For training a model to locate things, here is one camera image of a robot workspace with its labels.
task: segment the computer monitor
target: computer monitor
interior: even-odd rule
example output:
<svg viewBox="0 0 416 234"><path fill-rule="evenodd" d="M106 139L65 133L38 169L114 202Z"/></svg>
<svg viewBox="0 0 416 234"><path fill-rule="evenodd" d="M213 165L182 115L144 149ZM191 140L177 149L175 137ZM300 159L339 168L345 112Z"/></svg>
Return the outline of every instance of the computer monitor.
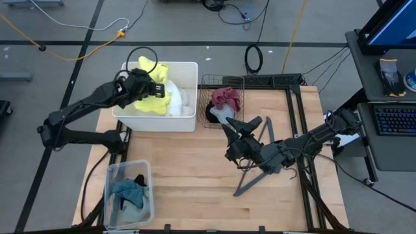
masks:
<svg viewBox="0 0 416 234"><path fill-rule="evenodd" d="M359 31L363 54L416 49L416 0L387 0Z"/></svg>

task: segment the blue cloth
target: blue cloth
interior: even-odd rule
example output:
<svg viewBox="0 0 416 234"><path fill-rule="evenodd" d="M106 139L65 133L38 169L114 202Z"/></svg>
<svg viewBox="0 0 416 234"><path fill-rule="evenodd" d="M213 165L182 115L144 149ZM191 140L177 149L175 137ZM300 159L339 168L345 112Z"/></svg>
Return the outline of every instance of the blue cloth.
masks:
<svg viewBox="0 0 416 234"><path fill-rule="evenodd" d="M112 192L121 198L130 201L137 208L143 208L143 187L138 185L132 179L124 179L120 182L115 182Z"/></svg>
<svg viewBox="0 0 416 234"><path fill-rule="evenodd" d="M125 201L123 205L122 220L124 222L144 221L144 217L150 213L149 196L149 187L145 187L143 195L143 209L139 209L131 202Z"/></svg>

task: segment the gray desk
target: gray desk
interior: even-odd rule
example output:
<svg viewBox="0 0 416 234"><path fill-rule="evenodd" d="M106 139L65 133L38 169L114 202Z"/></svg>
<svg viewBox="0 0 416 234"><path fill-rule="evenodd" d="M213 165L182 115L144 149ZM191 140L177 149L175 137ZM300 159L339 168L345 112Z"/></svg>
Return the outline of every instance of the gray desk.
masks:
<svg viewBox="0 0 416 234"><path fill-rule="evenodd" d="M414 49L391 49L383 56L363 55L358 46L358 36L355 32L345 33L346 41L350 47L352 58L357 67L361 84L369 101L416 101L416 92L406 91L404 97L386 97L383 92L383 84L374 68L374 64L380 58L398 59L398 70L406 76L416 68L416 50Z"/></svg>
<svg viewBox="0 0 416 234"><path fill-rule="evenodd" d="M373 124L370 104L360 103L357 109L377 169L381 171L416 172L416 137L378 136Z"/></svg>

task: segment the desk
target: desk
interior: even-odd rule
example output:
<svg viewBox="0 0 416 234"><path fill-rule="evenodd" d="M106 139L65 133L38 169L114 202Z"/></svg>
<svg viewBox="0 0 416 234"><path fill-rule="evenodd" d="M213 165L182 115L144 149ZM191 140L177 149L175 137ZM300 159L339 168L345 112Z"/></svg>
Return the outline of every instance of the desk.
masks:
<svg viewBox="0 0 416 234"><path fill-rule="evenodd" d="M416 101L416 92L406 88L404 97L388 97L384 95L383 84L374 68L380 58L397 59L397 69L406 76L415 69L416 50L414 49L391 49L385 55L363 55L358 46L356 32L345 33L346 41L351 50L352 58L356 64L361 84L369 101Z"/></svg>
<svg viewBox="0 0 416 234"><path fill-rule="evenodd" d="M365 157L365 163L369 171L370 180L373 182L378 181L374 165L379 170L415 171L414 157L412 157L414 154L412 144L414 137L378 136L374 128L374 119L371 118L371 110L369 106L364 103L385 103L389 101L411 103L416 101L416 92L412 92L407 88L404 97L397 98L385 96L383 84L380 82L380 78L374 68L374 64L382 57L387 59L398 59L397 68L403 76L406 76L411 70L415 69L414 61L416 60L416 50L391 49L383 56L363 55L357 43L358 35L356 32L346 32L345 38L351 50L363 88L346 101L341 108L358 109L359 111L359 115L363 122L363 133L369 143L369 146L366 148L367 156ZM400 149L401 152L406 152L406 155L401 156L401 159L399 160L396 157L392 158L392 155L398 154L397 149Z"/></svg>
<svg viewBox="0 0 416 234"><path fill-rule="evenodd" d="M303 86L302 101L309 129L323 124L317 88ZM297 110L295 96L293 103ZM102 110L97 131L114 129L116 119L111 110ZM291 121L284 90L246 90L244 96L244 119L260 115L272 120L275 139L292 136ZM300 121L297 115L298 128ZM256 129L258 136L261 127ZM268 143L268 133L263 136ZM292 170L283 170L264 178L248 192L235 198L233 193L242 172L229 162L224 154L227 140L222 130L204 129L197 122L193 133L144 133L133 132L127 160L147 159L151 164L155 194L155 219L142 229L163 229L171 224L172 229L191 230L258 230L265 226L269 231L307 231L302 193L298 178L290 180ZM92 146L86 174L106 152L103 146ZM324 147L323 154L331 155ZM85 214L88 214L100 199L105 183L108 161L102 162L88 182L85 198ZM340 223L348 226L341 189L334 164L326 159L315 159L320 194ZM246 180L260 174L250 170ZM81 193L73 223L78 224ZM318 227L316 216L315 227Z"/></svg>

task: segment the cloth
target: cloth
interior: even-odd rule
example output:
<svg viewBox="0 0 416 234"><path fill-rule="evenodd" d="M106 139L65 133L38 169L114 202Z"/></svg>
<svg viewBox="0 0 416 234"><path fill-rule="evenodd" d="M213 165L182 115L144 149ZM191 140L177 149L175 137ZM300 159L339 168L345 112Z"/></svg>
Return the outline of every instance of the cloth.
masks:
<svg viewBox="0 0 416 234"><path fill-rule="evenodd" d="M217 107L213 107L209 112L215 115L221 124L228 124L227 117L234 118L234 110L227 103L224 104L222 109L218 110Z"/></svg>
<svg viewBox="0 0 416 234"><path fill-rule="evenodd" d="M227 103L235 112L240 111L240 96L232 87L214 90L212 98L213 104L218 110L221 110L224 104Z"/></svg>
<svg viewBox="0 0 416 234"><path fill-rule="evenodd" d="M130 201L138 208L143 208L143 187L137 184L132 179L124 179L120 182L115 182L112 192L127 201Z"/></svg>
<svg viewBox="0 0 416 234"><path fill-rule="evenodd" d="M138 63L140 68L147 72L150 71L155 65L154 61L147 59L143 56L138 58ZM165 64L158 63L156 68L149 75L156 83L166 84L168 80L168 66ZM141 110L143 112L155 112L156 114L166 114L168 112L169 102L170 94L169 92L167 92L165 85L164 98L149 96L147 98L144 98L142 101L134 102L133 105L136 109Z"/></svg>
<svg viewBox="0 0 416 234"><path fill-rule="evenodd" d="M210 101L208 103L208 105L206 106L206 108L205 108L205 117L207 118L207 120L210 123L219 124L220 121L218 120L218 118L214 114L211 113L211 108L213 108L213 107L215 107L215 106L214 106L213 102Z"/></svg>
<svg viewBox="0 0 416 234"><path fill-rule="evenodd" d="M147 185L144 183L144 176L142 174L139 174L136 179L135 183L140 185L141 187L147 187ZM120 210L123 210L125 198L120 198Z"/></svg>
<svg viewBox="0 0 416 234"><path fill-rule="evenodd" d="M124 222L139 222L150 212L149 188L144 188L143 208L138 208L130 201L125 201L122 211L122 220Z"/></svg>
<svg viewBox="0 0 416 234"><path fill-rule="evenodd" d="M179 89L171 80L166 82L166 90L170 94L168 116L181 116L182 97Z"/></svg>

